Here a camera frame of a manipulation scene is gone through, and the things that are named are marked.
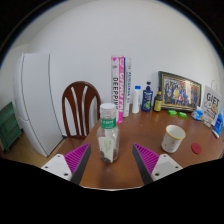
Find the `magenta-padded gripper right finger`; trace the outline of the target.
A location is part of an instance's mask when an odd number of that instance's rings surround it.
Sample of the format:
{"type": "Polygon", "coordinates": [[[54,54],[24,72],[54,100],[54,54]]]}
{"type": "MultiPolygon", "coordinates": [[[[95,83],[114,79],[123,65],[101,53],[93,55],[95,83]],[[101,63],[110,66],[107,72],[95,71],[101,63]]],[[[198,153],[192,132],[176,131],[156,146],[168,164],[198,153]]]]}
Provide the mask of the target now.
{"type": "Polygon", "coordinates": [[[182,169],[168,154],[158,155],[136,143],[133,144],[132,153],[145,185],[182,169]]]}

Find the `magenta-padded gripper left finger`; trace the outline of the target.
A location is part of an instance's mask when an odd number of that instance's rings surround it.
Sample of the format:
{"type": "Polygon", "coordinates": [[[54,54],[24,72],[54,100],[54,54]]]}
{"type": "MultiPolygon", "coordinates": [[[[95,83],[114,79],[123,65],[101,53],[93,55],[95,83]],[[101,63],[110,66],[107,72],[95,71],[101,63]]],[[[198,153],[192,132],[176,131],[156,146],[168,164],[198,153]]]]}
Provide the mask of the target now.
{"type": "Polygon", "coordinates": [[[42,169],[79,185],[90,154],[91,145],[85,144],[66,155],[56,154],[42,169]]]}

